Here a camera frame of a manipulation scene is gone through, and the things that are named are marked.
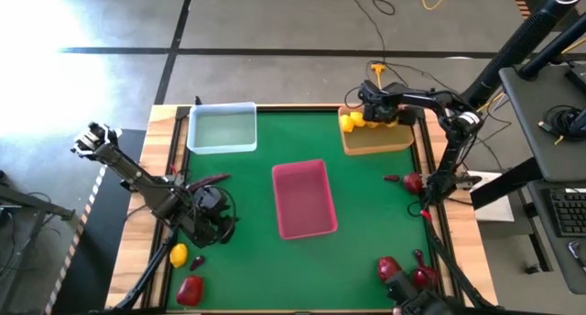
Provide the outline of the black phone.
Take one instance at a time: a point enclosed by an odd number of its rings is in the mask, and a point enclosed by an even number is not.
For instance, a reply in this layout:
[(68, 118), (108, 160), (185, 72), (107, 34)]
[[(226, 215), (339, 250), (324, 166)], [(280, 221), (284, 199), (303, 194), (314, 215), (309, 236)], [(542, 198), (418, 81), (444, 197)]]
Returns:
[(570, 241), (568, 243), (568, 249), (576, 260), (586, 263), (586, 239)]

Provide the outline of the yellow power plug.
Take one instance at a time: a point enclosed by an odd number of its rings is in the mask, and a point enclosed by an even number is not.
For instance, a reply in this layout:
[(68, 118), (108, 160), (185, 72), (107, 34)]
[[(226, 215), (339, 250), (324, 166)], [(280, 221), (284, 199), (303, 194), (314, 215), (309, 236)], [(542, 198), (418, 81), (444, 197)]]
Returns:
[(372, 63), (370, 65), (370, 69), (373, 71), (375, 77), (376, 77), (376, 84), (378, 86), (379, 89), (382, 89), (382, 81), (381, 81), (381, 76), (383, 74), (383, 72), (386, 70), (386, 65), (384, 63)]

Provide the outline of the dark red apple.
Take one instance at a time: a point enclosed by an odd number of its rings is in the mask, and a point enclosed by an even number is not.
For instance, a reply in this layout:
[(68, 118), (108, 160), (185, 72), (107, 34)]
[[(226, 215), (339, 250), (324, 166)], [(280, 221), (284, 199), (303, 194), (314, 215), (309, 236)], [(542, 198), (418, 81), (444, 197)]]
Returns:
[(392, 256), (382, 256), (377, 260), (376, 274), (381, 283), (385, 283), (390, 277), (402, 271), (403, 268)]
[(412, 283), (418, 289), (436, 289), (439, 284), (437, 272), (428, 266), (418, 266), (411, 274)]
[(418, 173), (409, 173), (402, 178), (402, 185), (405, 190), (412, 194), (420, 194), (424, 187), (421, 176)]

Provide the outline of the green table mat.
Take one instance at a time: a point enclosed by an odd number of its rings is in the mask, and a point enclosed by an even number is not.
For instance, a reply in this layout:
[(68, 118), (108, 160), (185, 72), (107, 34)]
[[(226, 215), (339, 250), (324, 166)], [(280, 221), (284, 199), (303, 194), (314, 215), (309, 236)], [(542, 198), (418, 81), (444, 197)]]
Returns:
[[(277, 225), (272, 167), (322, 159), (333, 197), (337, 231), (284, 240)], [(376, 274), (377, 260), (392, 256), (415, 269), (416, 249), (429, 245), (423, 222), (409, 215), (416, 196), (388, 174), (404, 175), (418, 161), (411, 148), (348, 156), (333, 111), (263, 111), (252, 152), (194, 155), (194, 179), (226, 173), (221, 183), (236, 203), (238, 222), (227, 244), (191, 246), (203, 255), (201, 310), (386, 310), (392, 306)]]

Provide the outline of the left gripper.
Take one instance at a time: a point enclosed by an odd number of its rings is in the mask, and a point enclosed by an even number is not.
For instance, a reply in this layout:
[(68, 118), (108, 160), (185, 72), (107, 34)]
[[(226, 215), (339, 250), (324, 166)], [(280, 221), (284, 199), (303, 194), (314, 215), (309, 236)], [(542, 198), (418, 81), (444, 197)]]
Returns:
[(235, 200), (224, 188), (203, 186), (191, 196), (190, 218), (188, 236), (196, 246), (227, 244), (238, 222)]

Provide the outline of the grey metal stand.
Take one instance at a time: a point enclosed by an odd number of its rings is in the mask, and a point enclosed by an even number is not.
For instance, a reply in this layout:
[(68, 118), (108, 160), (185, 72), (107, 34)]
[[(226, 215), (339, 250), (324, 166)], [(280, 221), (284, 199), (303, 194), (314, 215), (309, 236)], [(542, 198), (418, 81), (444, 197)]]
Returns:
[[(29, 234), (22, 245), (16, 239), (17, 212), (31, 212), (36, 214)], [(35, 243), (40, 233), (51, 228), (48, 224), (59, 217), (62, 221), (70, 221), (74, 217), (73, 209), (64, 208), (55, 204), (49, 195), (32, 191), (25, 193), (13, 187), (7, 174), (0, 169), (0, 282), (9, 277), (16, 279), (19, 274), (40, 273), (51, 268), (51, 263), (41, 265), (27, 265), (30, 256), (36, 256)], [(60, 232), (52, 228), (57, 235)]]

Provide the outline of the black ribbed pole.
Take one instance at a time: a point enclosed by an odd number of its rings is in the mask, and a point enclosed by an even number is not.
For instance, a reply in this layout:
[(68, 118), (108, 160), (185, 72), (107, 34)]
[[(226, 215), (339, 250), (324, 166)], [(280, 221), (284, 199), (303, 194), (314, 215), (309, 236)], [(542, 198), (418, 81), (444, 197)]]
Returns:
[(484, 105), (501, 83), (498, 71), (526, 59), (579, 1), (544, 0), (537, 11), (521, 24), (474, 82), (461, 94), (462, 99), (475, 109)]

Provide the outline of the black floor mat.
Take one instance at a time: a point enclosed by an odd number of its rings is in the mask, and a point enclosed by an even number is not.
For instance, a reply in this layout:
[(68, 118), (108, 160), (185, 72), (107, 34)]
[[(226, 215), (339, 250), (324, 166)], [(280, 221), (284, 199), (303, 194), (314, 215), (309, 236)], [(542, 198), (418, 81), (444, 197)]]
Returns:
[(72, 315), (102, 310), (112, 281), (130, 192), (110, 168), (100, 166), (95, 188), (81, 213), (80, 235), (72, 242), (44, 312)]

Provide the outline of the dark grey keyboard tray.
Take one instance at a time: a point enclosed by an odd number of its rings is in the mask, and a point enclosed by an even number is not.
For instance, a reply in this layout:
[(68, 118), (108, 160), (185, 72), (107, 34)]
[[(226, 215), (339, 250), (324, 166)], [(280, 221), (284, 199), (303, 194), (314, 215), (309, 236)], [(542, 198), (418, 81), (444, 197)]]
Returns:
[(558, 237), (552, 225), (551, 215), (546, 208), (542, 190), (545, 189), (586, 189), (586, 185), (571, 183), (547, 183), (545, 181), (531, 181), (527, 184), (530, 197), (537, 211), (537, 216), (544, 228), (548, 242), (553, 250), (553, 255), (559, 265), (561, 274), (568, 289), (576, 295), (586, 295), (586, 263), (576, 260), (568, 249), (568, 243), (578, 237)]

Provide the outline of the black keyboard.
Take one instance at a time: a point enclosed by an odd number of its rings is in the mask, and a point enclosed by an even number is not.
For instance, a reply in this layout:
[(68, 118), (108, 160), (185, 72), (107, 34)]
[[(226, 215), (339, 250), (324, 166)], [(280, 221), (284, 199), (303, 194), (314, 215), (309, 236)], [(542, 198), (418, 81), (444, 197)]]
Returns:
[(586, 189), (542, 190), (558, 237), (586, 238)]

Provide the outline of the yellow-red apple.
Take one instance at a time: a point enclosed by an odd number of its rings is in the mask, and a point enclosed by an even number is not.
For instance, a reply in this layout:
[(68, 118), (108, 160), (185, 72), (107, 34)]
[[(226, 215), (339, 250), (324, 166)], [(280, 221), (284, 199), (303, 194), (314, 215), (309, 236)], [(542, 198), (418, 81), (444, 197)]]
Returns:
[(176, 296), (179, 305), (197, 307), (203, 294), (203, 278), (187, 276), (182, 281)]

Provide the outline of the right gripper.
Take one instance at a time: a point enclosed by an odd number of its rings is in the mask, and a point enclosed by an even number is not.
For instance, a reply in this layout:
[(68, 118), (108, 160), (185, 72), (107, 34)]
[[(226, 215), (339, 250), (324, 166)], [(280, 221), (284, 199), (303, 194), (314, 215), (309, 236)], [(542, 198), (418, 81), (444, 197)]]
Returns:
[(417, 121), (415, 109), (400, 109), (401, 98), (409, 89), (402, 83), (392, 82), (379, 88), (371, 81), (363, 81), (359, 87), (363, 119), (366, 122), (414, 125)]

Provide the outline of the black smooth pole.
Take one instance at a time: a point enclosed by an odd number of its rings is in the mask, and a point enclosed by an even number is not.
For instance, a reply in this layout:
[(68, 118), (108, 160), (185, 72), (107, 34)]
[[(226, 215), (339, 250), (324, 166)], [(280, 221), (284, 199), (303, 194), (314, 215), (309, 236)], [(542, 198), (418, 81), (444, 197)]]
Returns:
[(586, 12), (573, 25), (561, 32), (546, 45), (531, 61), (519, 69), (517, 74), (525, 80), (532, 80), (542, 68), (551, 63), (555, 58), (585, 43), (586, 38), (583, 37), (585, 32)]

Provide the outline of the clear plastic bin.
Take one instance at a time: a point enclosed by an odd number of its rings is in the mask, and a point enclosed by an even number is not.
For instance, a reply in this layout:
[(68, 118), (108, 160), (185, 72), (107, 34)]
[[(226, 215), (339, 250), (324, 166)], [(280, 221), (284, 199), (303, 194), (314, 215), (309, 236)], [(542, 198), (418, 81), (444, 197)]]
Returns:
[(253, 102), (193, 105), (186, 146), (196, 155), (255, 151), (256, 117)]

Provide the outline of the pink plastic bin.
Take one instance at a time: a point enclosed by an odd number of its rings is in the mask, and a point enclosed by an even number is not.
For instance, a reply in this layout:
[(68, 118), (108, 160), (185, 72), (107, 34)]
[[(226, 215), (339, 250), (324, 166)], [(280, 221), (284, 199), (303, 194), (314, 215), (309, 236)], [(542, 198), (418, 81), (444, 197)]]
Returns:
[(336, 211), (322, 159), (275, 165), (272, 180), (282, 239), (309, 238), (337, 231)]

